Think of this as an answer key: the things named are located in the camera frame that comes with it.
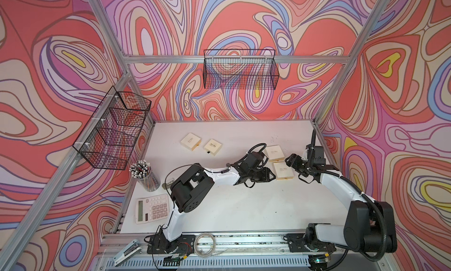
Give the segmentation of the small cream jewelry box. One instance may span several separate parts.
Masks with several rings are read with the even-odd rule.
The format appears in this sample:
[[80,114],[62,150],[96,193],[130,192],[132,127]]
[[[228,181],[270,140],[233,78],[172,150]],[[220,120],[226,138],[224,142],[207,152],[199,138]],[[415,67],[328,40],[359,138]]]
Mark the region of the small cream jewelry box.
[[204,146],[204,151],[207,152],[210,155],[216,156],[219,151],[221,150],[223,144],[214,140],[210,139]]

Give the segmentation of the cream drawer jewelry box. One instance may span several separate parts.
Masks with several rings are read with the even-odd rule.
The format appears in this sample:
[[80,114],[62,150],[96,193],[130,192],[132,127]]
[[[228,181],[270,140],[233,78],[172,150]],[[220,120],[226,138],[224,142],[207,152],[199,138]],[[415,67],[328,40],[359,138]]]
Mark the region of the cream drawer jewelry box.
[[268,158],[268,161],[271,163],[285,160],[285,155],[279,145],[267,146],[264,149],[264,154]]

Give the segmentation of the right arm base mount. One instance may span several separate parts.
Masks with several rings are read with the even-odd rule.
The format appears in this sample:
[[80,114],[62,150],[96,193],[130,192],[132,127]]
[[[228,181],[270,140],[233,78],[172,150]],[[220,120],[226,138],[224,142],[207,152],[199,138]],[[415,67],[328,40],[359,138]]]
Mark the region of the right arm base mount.
[[316,226],[317,224],[309,224],[303,233],[288,233],[283,236],[291,253],[310,253],[308,260],[311,265],[328,263],[331,255],[337,251],[334,244],[318,239]]

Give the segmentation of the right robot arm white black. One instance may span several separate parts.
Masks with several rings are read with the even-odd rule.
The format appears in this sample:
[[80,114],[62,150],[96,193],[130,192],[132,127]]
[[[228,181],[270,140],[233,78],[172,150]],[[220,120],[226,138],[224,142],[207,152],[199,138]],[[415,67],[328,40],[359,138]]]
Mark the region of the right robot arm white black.
[[333,244],[360,253],[377,262],[398,249],[393,207],[367,195],[345,178],[339,169],[328,165],[324,149],[316,144],[316,134],[303,155],[291,154],[285,163],[306,184],[316,182],[326,187],[347,209],[344,225],[309,224],[303,241],[308,248]]

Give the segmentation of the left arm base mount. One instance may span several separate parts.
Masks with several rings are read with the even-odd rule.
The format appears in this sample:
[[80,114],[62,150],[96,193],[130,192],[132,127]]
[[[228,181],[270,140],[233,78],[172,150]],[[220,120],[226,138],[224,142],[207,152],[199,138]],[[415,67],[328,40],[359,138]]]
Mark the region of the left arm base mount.
[[169,255],[176,260],[183,260],[194,252],[195,235],[182,234],[173,241],[166,239],[164,234],[149,235],[144,238],[148,244],[147,253],[153,256]]

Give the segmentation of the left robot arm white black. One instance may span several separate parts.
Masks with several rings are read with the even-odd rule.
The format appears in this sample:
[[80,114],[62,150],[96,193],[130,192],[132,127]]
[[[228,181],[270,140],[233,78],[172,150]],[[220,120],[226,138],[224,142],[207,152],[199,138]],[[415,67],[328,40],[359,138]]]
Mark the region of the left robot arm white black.
[[199,163],[189,165],[170,185],[173,209],[166,226],[162,228],[164,238],[172,243],[182,236],[185,214],[196,209],[215,185],[243,184],[253,188],[257,183],[275,180],[276,175],[266,167],[269,161],[264,153],[266,147],[266,143],[256,144],[244,157],[223,168],[206,168]]

